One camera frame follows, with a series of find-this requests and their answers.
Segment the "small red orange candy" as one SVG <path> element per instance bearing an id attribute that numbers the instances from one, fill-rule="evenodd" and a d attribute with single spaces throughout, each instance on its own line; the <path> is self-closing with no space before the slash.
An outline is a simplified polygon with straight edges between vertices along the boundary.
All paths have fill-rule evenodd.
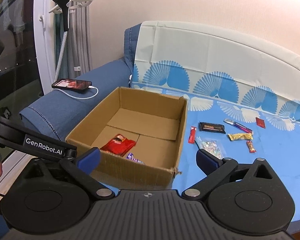
<path id="1" fill-rule="evenodd" d="M 250 153 L 256 153 L 256 150 L 255 150 L 255 148 L 253 146 L 253 142 L 252 141 L 247 141 L 246 145 L 247 145 Z"/>

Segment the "white blue patterned sofa cover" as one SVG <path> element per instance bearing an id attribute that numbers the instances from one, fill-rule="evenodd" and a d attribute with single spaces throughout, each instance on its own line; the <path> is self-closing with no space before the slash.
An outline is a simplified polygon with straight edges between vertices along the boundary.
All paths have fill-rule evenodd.
<path id="1" fill-rule="evenodd" d="M 187 126 L 231 119 L 253 130 L 244 141 L 218 140 L 240 163 L 267 159 L 295 202 L 300 222 L 300 55 L 271 42 L 211 25 L 145 21 L 140 24 L 132 87 L 183 96 Z M 266 128 L 256 124 L 263 119 Z"/>

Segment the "yellow snack bar wrapper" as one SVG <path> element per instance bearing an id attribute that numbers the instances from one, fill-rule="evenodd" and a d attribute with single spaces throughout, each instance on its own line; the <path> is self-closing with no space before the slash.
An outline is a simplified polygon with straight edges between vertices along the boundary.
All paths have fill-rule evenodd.
<path id="1" fill-rule="evenodd" d="M 236 134 L 228 134 L 228 138 L 230 139 L 230 141 L 253 140 L 253 135 L 251 133 L 236 133 Z"/>

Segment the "purple snack wrapper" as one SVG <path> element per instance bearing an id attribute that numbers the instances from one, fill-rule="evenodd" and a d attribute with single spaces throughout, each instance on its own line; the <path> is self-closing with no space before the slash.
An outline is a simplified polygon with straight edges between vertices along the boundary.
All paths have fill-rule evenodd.
<path id="1" fill-rule="evenodd" d="M 134 161 L 136 163 L 139 163 L 139 164 L 144 164 L 143 161 L 140 161 L 139 159 L 137 159 L 133 153 L 128 153 L 128 155 L 126 156 L 126 159 L 128 160 L 131 160 L 131 161 Z"/>

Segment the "brown cardboard box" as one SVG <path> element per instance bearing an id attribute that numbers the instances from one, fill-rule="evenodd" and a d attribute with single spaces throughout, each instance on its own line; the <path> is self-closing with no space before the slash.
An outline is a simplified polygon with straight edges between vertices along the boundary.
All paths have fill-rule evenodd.
<path id="1" fill-rule="evenodd" d="M 183 96 L 117 88 L 68 134 L 66 142 L 82 155 L 102 148 L 116 136 L 136 143 L 136 161 L 101 151 L 91 176 L 119 189 L 168 189 L 179 173 L 187 117 Z"/>

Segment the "clear bag of candies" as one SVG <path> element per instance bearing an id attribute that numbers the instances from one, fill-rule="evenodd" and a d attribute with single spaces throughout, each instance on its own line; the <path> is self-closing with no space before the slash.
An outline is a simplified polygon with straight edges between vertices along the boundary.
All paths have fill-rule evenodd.
<path id="1" fill-rule="evenodd" d="M 204 149 L 218 159 L 223 159 L 225 157 L 223 146 L 218 140 L 196 137 L 196 143 L 199 148 Z"/>

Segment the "white hanger stand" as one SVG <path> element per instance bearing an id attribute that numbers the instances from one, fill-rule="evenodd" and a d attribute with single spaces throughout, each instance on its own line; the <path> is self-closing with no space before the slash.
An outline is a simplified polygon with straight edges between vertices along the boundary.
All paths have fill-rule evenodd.
<path id="1" fill-rule="evenodd" d="M 66 5 L 70 9 L 71 12 L 73 12 L 75 9 L 83 8 L 89 6 L 91 3 L 93 3 L 95 0 L 70 0 Z M 62 9 L 59 5 L 55 5 L 49 13 L 54 14 L 61 14 Z"/>

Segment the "red stick snack packet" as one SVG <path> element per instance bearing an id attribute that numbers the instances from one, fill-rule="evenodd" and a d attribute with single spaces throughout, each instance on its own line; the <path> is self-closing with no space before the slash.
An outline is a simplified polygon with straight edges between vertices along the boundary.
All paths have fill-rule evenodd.
<path id="1" fill-rule="evenodd" d="M 189 136 L 189 139 L 188 139 L 188 143 L 189 144 L 194 144 L 195 143 L 195 140 L 196 140 L 196 130 L 197 130 L 196 127 L 191 126 L 191 128 L 190 128 L 190 136 Z"/>

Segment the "purple pink stick packet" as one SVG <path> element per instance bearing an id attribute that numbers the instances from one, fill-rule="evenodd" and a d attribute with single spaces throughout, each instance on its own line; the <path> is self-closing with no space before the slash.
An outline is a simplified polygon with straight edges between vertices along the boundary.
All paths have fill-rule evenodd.
<path id="1" fill-rule="evenodd" d="M 237 129 L 242 130 L 245 133 L 251 133 L 251 134 L 253 134 L 253 130 L 252 129 L 249 129 L 249 128 L 245 127 L 244 125 L 242 125 L 242 124 L 240 124 L 240 123 L 238 123 L 236 121 L 233 121 L 231 119 L 224 119 L 224 122 L 226 124 L 229 124 L 231 126 L 236 127 Z"/>

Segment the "black smartphone red screen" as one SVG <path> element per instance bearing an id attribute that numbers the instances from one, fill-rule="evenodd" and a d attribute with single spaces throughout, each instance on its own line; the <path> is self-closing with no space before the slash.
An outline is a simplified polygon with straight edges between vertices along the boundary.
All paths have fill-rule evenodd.
<path id="1" fill-rule="evenodd" d="M 76 80 L 76 79 L 59 79 L 54 82 L 51 87 L 53 89 L 64 90 L 86 90 L 92 85 L 91 81 Z"/>

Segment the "blue sofa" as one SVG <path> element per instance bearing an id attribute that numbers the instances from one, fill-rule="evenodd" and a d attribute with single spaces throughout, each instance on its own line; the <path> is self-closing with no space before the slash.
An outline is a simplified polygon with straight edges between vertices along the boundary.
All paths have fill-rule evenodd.
<path id="1" fill-rule="evenodd" d="M 91 81 L 83 93 L 67 91 L 72 97 L 54 90 L 25 107 L 20 116 L 25 127 L 61 141 L 105 97 L 118 87 L 130 87 L 136 46 L 141 25 L 125 30 L 124 57 L 108 62 L 81 76 L 78 80 Z"/>

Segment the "white window frame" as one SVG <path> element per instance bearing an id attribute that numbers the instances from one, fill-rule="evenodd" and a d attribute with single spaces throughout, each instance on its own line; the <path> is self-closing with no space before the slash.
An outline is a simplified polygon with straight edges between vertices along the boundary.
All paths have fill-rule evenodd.
<path id="1" fill-rule="evenodd" d="M 55 78 L 55 25 L 54 14 L 49 12 L 54 6 L 52 0 L 34 0 L 33 2 L 34 42 L 44 94 L 51 91 L 51 84 Z"/>

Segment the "small red square packet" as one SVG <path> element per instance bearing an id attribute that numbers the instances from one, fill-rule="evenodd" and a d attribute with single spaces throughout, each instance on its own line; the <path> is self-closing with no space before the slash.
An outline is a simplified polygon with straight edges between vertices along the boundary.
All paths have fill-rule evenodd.
<path id="1" fill-rule="evenodd" d="M 260 119 L 258 117 L 256 117 L 256 124 L 257 126 L 261 127 L 261 128 L 266 128 L 265 122 L 263 119 Z"/>

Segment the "black chocolate bar wrapper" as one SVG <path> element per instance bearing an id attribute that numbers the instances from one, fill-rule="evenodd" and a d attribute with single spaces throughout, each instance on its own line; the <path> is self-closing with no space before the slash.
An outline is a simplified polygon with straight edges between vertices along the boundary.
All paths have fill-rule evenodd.
<path id="1" fill-rule="evenodd" d="M 212 124 L 208 122 L 199 122 L 200 131 L 204 132 L 214 132 L 214 133 L 222 133 L 225 134 L 224 125 L 221 124 Z"/>

